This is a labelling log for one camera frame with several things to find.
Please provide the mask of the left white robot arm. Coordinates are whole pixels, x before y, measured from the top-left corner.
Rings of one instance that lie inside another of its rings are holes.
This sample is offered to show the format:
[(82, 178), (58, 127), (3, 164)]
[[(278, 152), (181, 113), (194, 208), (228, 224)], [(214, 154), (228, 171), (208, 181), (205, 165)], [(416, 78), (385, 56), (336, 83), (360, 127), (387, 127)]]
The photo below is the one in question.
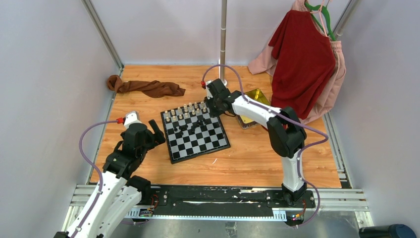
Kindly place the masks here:
[(165, 136), (155, 120), (148, 125), (138, 119), (117, 119), (126, 130), (106, 163), (98, 172), (99, 182), (79, 216), (70, 227), (57, 232), (56, 238), (107, 238), (128, 212), (137, 204), (148, 204), (152, 198), (151, 182), (133, 173), (148, 151), (165, 143)]

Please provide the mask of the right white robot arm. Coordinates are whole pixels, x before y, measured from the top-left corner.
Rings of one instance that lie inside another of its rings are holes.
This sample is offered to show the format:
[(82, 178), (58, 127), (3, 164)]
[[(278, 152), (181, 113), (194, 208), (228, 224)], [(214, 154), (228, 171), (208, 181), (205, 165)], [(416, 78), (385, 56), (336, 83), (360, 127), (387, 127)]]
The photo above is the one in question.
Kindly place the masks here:
[(272, 149), (281, 157), (283, 167), (283, 200), (289, 207), (295, 207), (303, 200), (307, 190), (304, 182), (300, 153), (307, 138), (291, 107), (280, 109), (260, 103), (241, 91), (230, 92), (221, 79), (201, 82), (206, 90), (205, 102), (211, 116), (226, 112), (245, 116), (268, 130)]

